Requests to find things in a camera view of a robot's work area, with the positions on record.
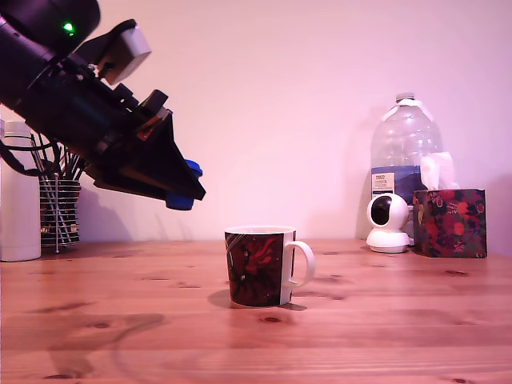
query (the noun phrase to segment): red patterned mug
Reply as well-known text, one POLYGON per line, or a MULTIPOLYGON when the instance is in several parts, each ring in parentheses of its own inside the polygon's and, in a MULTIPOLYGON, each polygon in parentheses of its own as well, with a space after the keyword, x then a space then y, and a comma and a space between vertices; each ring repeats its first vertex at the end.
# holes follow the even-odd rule
POLYGON ((292 289, 314 276, 314 256, 304 242, 296 241, 294 228, 242 226, 225 231, 230 296, 243 306, 279 306, 291 300, 292 289), (306 256, 302 282, 292 280, 295 248, 306 256))

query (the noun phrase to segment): red floral tissue box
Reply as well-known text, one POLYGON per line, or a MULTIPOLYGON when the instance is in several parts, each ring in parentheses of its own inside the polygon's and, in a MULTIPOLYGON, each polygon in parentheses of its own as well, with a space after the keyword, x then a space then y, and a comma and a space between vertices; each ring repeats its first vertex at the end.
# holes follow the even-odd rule
POLYGON ((431 258, 486 258, 484 190, 417 190, 414 248, 431 258))

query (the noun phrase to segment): utensil holder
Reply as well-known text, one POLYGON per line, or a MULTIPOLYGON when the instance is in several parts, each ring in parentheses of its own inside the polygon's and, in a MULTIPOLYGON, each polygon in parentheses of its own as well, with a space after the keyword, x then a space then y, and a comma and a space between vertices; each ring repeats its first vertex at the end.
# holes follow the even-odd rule
POLYGON ((58 254, 80 242, 77 203, 78 180, 48 179, 39 181, 41 197, 41 247, 54 247, 58 254))

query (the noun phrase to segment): white mug handle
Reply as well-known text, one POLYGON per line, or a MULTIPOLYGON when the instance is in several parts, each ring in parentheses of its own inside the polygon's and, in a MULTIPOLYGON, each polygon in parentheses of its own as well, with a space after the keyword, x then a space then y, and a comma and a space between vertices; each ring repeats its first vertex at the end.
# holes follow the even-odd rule
POLYGON ((288 281, 283 282, 283 285, 287 286, 289 288, 299 288, 300 286, 304 286, 305 284, 307 284, 308 282, 313 280, 314 271, 316 269, 315 264, 314 264, 313 251, 311 250, 310 246, 308 246, 304 242, 289 242, 288 244, 285 245, 285 249, 290 248, 290 247, 300 248, 302 250, 302 252, 304 253, 304 255, 306 256, 306 265, 307 265, 306 278, 304 279, 303 282, 294 282, 293 280, 288 280, 288 281))

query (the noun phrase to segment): camera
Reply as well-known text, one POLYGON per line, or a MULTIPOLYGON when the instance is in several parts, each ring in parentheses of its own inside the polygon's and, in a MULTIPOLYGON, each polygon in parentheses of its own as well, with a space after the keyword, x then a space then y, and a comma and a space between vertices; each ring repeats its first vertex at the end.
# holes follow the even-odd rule
POLYGON ((409 235, 401 231, 409 217, 406 201, 397 194, 380 194, 366 208, 373 229, 366 244, 375 252, 397 254, 409 246, 409 235))

